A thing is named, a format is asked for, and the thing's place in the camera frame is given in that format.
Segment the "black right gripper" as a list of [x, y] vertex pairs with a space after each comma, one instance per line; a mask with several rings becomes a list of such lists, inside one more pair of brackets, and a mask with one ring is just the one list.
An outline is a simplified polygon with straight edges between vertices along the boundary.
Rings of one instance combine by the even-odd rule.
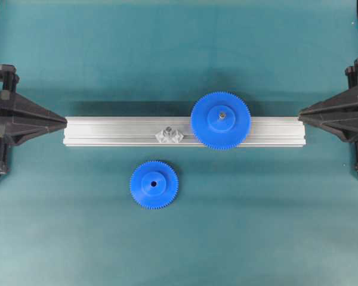
[[342, 142], [353, 142], [356, 152], [355, 169], [358, 174], [358, 131], [353, 131], [340, 125], [338, 125], [338, 127], [329, 126], [327, 123], [323, 122], [326, 120], [341, 120], [357, 117], [358, 58], [355, 60], [353, 66], [346, 68], [345, 75], [347, 76], [348, 90], [302, 109], [299, 112], [298, 119], [304, 124], [335, 135]]

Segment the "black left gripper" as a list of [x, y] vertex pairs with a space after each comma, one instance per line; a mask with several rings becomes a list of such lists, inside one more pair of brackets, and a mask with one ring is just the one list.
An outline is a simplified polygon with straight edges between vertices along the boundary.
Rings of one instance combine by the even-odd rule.
[[16, 75], [14, 66], [0, 65], [0, 82], [2, 92], [5, 94], [5, 110], [0, 109], [0, 177], [8, 172], [9, 144], [18, 146], [67, 126], [67, 120], [64, 117], [15, 93], [18, 81], [19, 77]]

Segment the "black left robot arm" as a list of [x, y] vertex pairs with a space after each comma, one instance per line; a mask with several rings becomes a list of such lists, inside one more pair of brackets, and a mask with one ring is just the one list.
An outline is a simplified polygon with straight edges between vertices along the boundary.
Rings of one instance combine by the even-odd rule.
[[67, 126], [64, 117], [18, 94], [19, 80], [13, 65], [0, 64], [0, 177], [8, 173], [11, 147]]

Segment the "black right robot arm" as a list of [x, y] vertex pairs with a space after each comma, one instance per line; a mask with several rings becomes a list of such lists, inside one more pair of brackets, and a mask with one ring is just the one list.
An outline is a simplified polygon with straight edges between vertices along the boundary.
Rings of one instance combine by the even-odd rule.
[[345, 75], [348, 81], [346, 91], [301, 110], [298, 118], [305, 124], [337, 136], [343, 142], [353, 143], [358, 174], [358, 58], [346, 68]]

